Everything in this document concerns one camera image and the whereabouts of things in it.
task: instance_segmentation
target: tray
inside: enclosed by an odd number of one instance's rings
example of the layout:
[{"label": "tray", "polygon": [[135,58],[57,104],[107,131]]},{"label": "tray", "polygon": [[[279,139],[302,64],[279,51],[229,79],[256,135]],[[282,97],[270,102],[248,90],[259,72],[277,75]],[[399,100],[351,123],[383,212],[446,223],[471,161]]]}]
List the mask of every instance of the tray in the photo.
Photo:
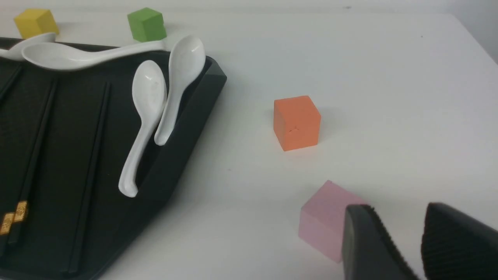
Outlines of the tray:
[{"label": "tray", "polygon": [[128,198],[118,180],[140,127],[133,75],[153,60],[168,84],[168,59],[148,52],[76,72],[0,59],[0,223],[15,221],[0,235],[0,279],[93,279],[167,205],[227,80],[208,57],[166,145],[147,145]]}]

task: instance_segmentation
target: chopsticks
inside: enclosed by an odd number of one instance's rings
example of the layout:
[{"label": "chopsticks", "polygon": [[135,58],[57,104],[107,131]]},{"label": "chopsticks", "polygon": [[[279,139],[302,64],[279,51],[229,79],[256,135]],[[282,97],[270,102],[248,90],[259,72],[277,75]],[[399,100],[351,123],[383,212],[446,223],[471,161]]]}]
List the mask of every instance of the chopsticks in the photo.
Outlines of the chopsticks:
[{"label": "chopsticks", "polygon": [[33,179],[36,172],[36,166],[38,163],[38,158],[40,155],[43,140],[45,138],[45,132],[47,128],[48,119],[50,118],[50,112],[52,109],[52,104],[54,100],[54,95],[57,89],[57,79],[54,78],[50,83],[49,93],[44,101],[44,110],[40,122],[38,124],[38,131],[36,137],[31,145],[29,163],[27,166],[26,174],[24,176],[24,181],[21,187],[20,195],[18,198],[18,203],[14,212],[5,214],[0,235],[0,256],[5,252],[6,243],[13,245],[17,243],[21,231],[22,222],[26,219],[28,213],[28,199],[29,193],[31,191],[31,186],[33,185]]},{"label": "chopsticks", "polygon": [[5,98],[5,96],[7,95],[7,91],[14,84],[16,79],[20,76],[21,72],[22,72],[22,67],[21,67],[21,64],[19,64],[14,69],[14,71],[12,72],[10,77],[7,79],[7,82],[0,88],[0,104],[1,104],[2,100]]},{"label": "chopsticks", "polygon": [[110,94],[111,94],[111,84],[105,83],[104,94],[102,96],[101,108],[99,113],[99,122],[97,124],[97,131],[95,132],[95,139],[92,148],[92,155],[90,157],[90,164],[88,167],[86,186],[85,186],[85,191],[83,193],[80,215],[78,218],[78,225],[76,228],[76,237],[73,243],[73,251],[71,253],[69,269],[67,271],[70,274],[76,273],[79,270],[81,250],[83,247],[83,238],[85,236],[85,228],[88,218],[88,208],[90,206],[90,197],[95,182],[95,175],[97,173],[98,158],[100,153],[100,146],[102,143],[102,136],[104,133],[104,126],[106,122],[106,115],[107,115],[107,108],[109,104]]}]

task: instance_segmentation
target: ceramic spoon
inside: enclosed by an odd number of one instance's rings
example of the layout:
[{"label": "ceramic spoon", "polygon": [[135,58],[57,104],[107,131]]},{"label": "ceramic spoon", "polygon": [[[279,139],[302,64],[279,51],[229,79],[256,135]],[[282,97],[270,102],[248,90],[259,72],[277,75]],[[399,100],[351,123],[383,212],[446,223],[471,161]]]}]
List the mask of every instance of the ceramic spoon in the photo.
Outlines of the ceramic spoon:
[{"label": "ceramic spoon", "polygon": [[202,41],[189,35],[176,43],[169,56],[169,93],[161,122],[154,136],[157,145],[166,144],[173,132],[185,89],[201,74],[206,62]]},{"label": "ceramic spoon", "polygon": [[154,50],[166,50],[166,38],[98,52],[82,51],[57,43],[41,43],[25,48],[22,55],[27,61],[42,68],[71,71]]},{"label": "ceramic spoon", "polygon": [[166,82],[161,68],[152,60],[140,64],[133,78],[131,95],[142,124],[124,163],[118,184],[121,193],[128,197],[135,197],[138,193],[135,183],[136,169],[161,117],[165,93]]},{"label": "ceramic spoon", "polygon": [[24,58],[22,57],[21,52],[25,47],[42,42],[55,42],[55,36],[56,34],[51,32],[28,38],[19,42],[9,50],[0,49],[0,57],[10,60],[23,61]]}]

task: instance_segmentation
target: white wall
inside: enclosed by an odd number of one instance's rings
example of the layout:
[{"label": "white wall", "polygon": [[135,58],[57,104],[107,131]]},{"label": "white wall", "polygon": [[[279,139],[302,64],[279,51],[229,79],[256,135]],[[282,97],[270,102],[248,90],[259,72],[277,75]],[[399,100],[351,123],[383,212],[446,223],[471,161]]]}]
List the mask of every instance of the white wall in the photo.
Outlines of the white wall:
[{"label": "white wall", "polygon": [[452,13],[498,62],[498,0],[0,0],[0,8],[227,12]]}]

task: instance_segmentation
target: table surface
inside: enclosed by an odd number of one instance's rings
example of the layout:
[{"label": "table surface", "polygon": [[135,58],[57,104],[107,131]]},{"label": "table surface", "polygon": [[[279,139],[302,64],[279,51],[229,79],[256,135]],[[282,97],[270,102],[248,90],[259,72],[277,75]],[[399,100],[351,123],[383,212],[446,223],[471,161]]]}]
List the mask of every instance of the table surface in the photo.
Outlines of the table surface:
[{"label": "table surface", "polygon": [[[0,11],[0,36],[18,37]],[[59,41],[133,43],[126,12],[52,10]],[[200,36],[228,76],[170,207],[102,279],[340,280],[297,237],[326,181],[373,205],[423,275],[425,207],[498,228],[498,66],[444,14],[164,13],[168,44]],[[309,95],[317,146],[283,152],[275,99]]]}]

